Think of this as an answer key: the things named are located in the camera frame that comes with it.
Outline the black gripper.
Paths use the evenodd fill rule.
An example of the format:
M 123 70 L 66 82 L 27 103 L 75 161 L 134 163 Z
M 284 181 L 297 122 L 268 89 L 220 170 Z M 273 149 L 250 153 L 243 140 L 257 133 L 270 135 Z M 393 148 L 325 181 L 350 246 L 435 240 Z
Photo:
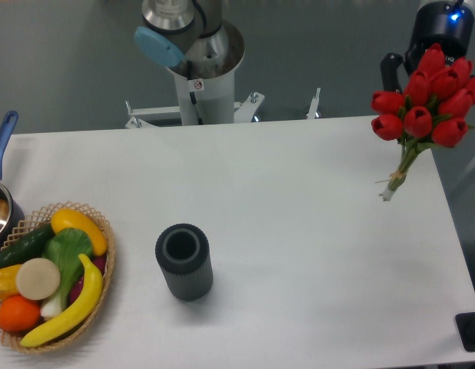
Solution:
M 412 74 L 431 45 L 440 45 L 450 62 L 466 56 L 473 24 L 473 1 L 420 2 L 405 61 L 402 55 L 387 53 L 380 62 L 384 90 L 401 93 L 398 68 L 404 63 L 406 72 Z

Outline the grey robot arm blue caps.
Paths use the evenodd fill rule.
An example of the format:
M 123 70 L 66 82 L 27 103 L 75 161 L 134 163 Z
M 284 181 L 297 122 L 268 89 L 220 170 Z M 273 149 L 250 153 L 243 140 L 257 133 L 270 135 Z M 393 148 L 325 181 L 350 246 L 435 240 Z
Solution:
M 244 57 L 241 33 L 222 18 L 220 1 L 145 1 L 144 25 L 135 43 L 154 63 L 183 78 L 219 78 L 232 72 Z M 475 1 L 422 1 L 407 51 L 390 53 L 380 63 L 383 87 L 400 91 L 397 69 L 407 74 L 418 67 L 423 53 L 438 44 L 447 60 L 467 53 L 475 20 Z

